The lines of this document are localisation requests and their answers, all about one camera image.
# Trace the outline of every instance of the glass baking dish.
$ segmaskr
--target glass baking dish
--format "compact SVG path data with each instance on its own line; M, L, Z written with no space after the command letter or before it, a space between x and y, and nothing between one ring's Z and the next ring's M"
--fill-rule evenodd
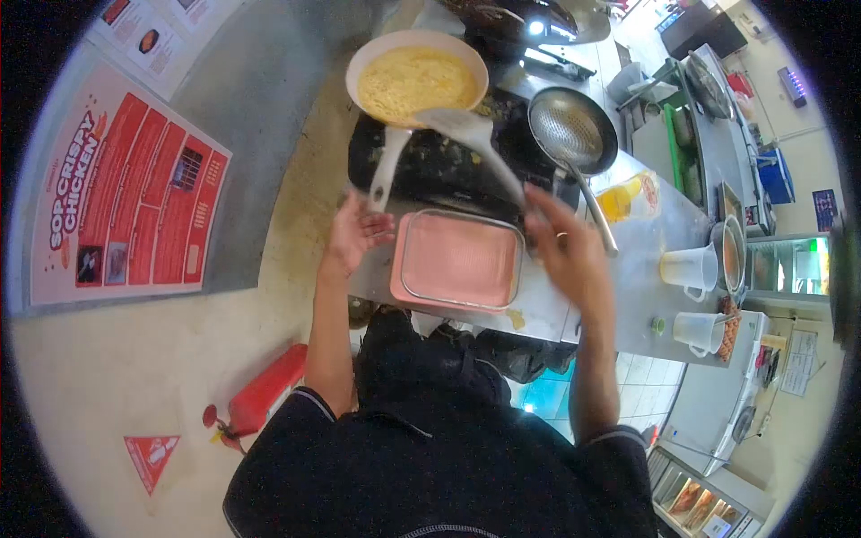
M514 226L425 209L400 220L390 289L397 300L502 312L517 297L525 240Z

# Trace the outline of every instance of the sop crispy chicken poster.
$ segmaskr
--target sop crispy chicken poster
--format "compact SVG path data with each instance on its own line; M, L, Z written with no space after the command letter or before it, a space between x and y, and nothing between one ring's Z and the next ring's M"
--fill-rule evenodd
M32 305L199 291L231 153L100 63L57 131Z

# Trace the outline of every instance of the red fire extinguisher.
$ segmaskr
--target red fire extinguisher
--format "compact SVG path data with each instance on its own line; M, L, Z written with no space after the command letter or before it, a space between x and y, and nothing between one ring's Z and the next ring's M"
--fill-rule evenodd
M281 402L305 374L307 353L308 346L304 343L293 345L243 387L227 405L227 412L230 414L229 424L218 418L215 405L208 405L203 411L203 425L211 428L218 424L219 432L214 440L220 438L226 446L245 455L239 439L258 432L278 411Z

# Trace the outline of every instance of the gas stove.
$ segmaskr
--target gas stove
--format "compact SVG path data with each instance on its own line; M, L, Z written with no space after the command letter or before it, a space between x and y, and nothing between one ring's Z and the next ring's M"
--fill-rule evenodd
M492 88L475 112L493 120L492 145L517 177L550 191L555 165L532 138L528 106L526 99ZM362 114L350 140L348 174L364 192L369 190L382 153L384 128ZM400 155L390 196L522 224L521 210L479 155L430 129L412 134ZM579 191L565 198L576 204Z

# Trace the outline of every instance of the food display cabinet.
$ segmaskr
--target food display cabinet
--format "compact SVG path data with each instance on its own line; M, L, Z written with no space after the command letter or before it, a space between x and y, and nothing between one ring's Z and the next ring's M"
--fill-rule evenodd
M751 538L774 499L726 469L708 478L663 448L648 458L655 513L683 538Z

